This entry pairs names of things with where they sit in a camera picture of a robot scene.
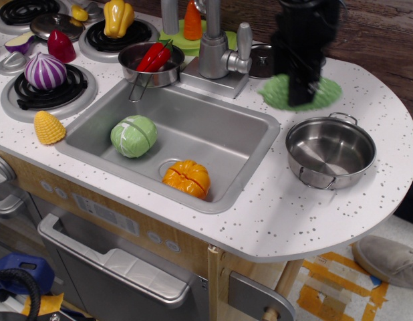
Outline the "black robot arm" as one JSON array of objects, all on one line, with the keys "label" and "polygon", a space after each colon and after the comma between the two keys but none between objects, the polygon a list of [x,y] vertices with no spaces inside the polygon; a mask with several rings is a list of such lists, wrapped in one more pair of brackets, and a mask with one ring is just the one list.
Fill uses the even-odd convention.
[{"label": "black robot arm", "polygon": [[339,1],[280,1],[278,30],[272,35],[274,74],[289,76],[290,107],[313,102],[325,48],[339,29]]}]

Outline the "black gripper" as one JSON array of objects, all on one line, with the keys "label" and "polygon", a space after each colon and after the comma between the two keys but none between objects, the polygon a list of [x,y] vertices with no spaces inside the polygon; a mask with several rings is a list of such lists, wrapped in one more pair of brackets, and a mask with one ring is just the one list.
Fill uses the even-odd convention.
[{"label": "black gripper", "polygon": [[290,73],[300,78],[289,79],[290,107],[311,103],[317,92],[321,65],[327,45],[325,32],[306,32],[293,39],[285,39],[280,31],[271,36],[274,67],[273,74]]}]

